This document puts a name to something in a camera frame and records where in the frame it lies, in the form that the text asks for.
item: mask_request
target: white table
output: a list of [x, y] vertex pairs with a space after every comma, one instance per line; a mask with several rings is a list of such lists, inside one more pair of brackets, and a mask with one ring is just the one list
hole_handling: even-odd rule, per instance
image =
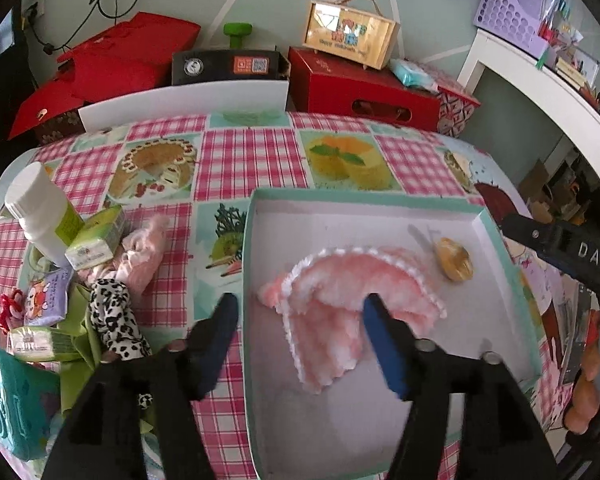
[[519, 89], [546, 113], [589, 161], [600, 178], [600, 115], [573, 87], [512, 44], [479, 29], [458, 76], [473, 92], [485, 68]]

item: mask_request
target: white tray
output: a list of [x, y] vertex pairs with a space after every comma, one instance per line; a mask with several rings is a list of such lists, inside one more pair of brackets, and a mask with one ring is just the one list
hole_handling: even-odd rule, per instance
[[[321, 394], [299, 383], [282, 316], [255, 292], [324, 247], [401, 246], [424, 252], [449, 237], [469, 251], [474, 277], [446, 281], [448, 317], [430, 338], [445, 351], [477, 358], [493, 350], [523, 390], [541, 373], [534, 328], [519, 282], [486, 208], [465, 200], [305, 189], [257, 189], [244, 235], [244, 386], [251, 455], [272, 480], [360, 478], [388, 468], [410, 403], [384, 382], [369, 342], [355, 370]], [[459, 438], [462, 396], [452, 396], [448, 439]]]

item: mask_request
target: plastic bag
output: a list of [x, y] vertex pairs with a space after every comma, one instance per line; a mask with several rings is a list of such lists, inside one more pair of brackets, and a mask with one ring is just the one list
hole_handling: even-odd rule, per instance
[[544, 0], [542, 3], [542, 13], [540, 15], [540, 27], [538, 36], [551, 42], [554, 28], [554, 13], [558, 8], [560, 0]]
[[50, 272], [31, 284], [24, 303], [24, 324], [51, 326], [66, 317], [67, 290], [74, 270], [71, 267]]
[[438, 93], [436, 80], [414, 62], [405, 59], [392, 59], [389, 61], [389, 69], [407, 87], [417, 86], [429, 92]]

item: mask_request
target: black clamp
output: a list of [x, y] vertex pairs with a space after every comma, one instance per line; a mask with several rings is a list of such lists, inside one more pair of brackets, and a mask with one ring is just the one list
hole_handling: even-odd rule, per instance
[[387, 385], [413, 401], [386, 480], [434, 480], [443, 457], [450, 394], [464, 394], [456, 480], [551, 480], [551, 448], [502, 358], [447, 354], [391, 318], [377, 294], [363, 309]]
[[594, 291], [600, 303], [600, 237], [562, 220], [541, 224], [518, 214], [506, 216], [500, 228], [507, 238]]
[[64, 422], [43, 480], [146, 480], [138, 395], [151, 393], [169, 480], [214, 480], [191, 401], [218, 382], [238, 324], [238, 301], [224, 294], [211, 318], [157, 354], [96, 369]]

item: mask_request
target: qr code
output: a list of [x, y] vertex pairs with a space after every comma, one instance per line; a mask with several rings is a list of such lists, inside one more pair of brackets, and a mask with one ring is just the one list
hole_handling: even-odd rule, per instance
[[254, 57], [251, 61], [251, 71], [254, 74], [266, 74], [269, 71], [269, 59], [267, 57]]

